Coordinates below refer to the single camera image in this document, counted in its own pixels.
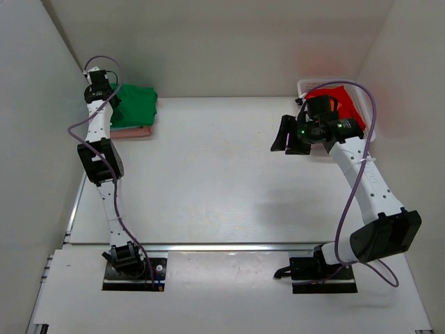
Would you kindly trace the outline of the green t shirt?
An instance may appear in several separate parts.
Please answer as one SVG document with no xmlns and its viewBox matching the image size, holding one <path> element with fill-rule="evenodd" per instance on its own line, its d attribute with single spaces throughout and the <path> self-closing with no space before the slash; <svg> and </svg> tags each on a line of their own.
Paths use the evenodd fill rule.
<svg viewBox="0 0 445 334">
<path fill-rule="evenodd" d="M 153 88 L 124 83 L 117 97 L 121 102 L 113 108 L 112 129 L 148 127 L 154 124 L 158 95 Z"/>
</svg>

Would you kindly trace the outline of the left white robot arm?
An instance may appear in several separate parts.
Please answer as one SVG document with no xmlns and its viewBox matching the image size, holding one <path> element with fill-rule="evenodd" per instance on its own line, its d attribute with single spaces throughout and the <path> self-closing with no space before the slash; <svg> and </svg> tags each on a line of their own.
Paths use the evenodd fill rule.
<svg viewBox="0 0 445 334">
<path fill-rule="evenodd" d="M 122 210 L 116 201 L 124 166 L 112 143 L 110 126 L 120 99 L 114 95 L 106 70 L 93 67 L 84 76 L 88 80 L 84 100 L 90 119 L 85 142 L 77 145 L 77 152 L 88 179 L 97 187 L 108 223 L 111 249 L 102 254 L 107 261 L 105 278 L 110 280 L 110 271 L 115 271 L 121 279 L 139 279 L 146 271 L 145 259 L 122 227 Z"/>
</svg>

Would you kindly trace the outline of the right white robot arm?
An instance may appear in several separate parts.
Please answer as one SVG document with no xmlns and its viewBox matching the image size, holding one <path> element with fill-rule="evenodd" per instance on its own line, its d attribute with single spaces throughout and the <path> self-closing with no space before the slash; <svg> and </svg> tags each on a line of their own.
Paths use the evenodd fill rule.
<svg viewBox="0 0 445 334">
<path fill-rule="evenodd" d="M 324 283 L 351 264 L 368 265 L 409 250 L 420 226 L 392 193 L 369 154 L 369 141 L 353 117 L 342 118 L 338 101 L 321 95 L 305 100 L 298 115 L 282 116 L 271 151 L 308 155 L 321 144 L 351 187 L 334 241 L 314 248 L 311 257 L 294 258 L 275 272 L 301 285 Z"/>
</svg>

